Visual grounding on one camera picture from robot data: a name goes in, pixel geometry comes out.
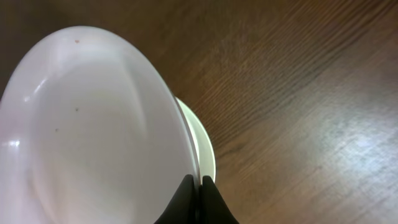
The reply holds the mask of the white plate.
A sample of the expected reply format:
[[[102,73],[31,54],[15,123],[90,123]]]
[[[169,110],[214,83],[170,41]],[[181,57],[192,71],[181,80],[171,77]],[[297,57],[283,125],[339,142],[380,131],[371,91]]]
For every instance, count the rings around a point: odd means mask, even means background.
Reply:
[[[200,178],[209,176],[216,180],[216,161],[210,137],[196,114],[180,99],[176,98],[182,113],[187,120],[192,135],[200,171]]]
[[[34,45],[1,98],[2,223],[154,223],[186,175],[181,109],[158,71],[104,29]]]

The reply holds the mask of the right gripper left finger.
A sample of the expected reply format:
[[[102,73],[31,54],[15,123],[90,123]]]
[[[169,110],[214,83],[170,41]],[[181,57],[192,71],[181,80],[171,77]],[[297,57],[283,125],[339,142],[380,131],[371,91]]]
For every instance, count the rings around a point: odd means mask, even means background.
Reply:
[[[193,224],[197,222],[196,212],[197,191],[193,176],[188,174],[155,224]]]

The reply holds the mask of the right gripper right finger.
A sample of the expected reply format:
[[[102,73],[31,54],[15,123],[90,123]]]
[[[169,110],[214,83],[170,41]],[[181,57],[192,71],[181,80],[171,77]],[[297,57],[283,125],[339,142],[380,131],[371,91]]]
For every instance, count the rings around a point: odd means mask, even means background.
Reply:
[[[200,187],[200,223],[239,224],[208,175],[203,176]]]

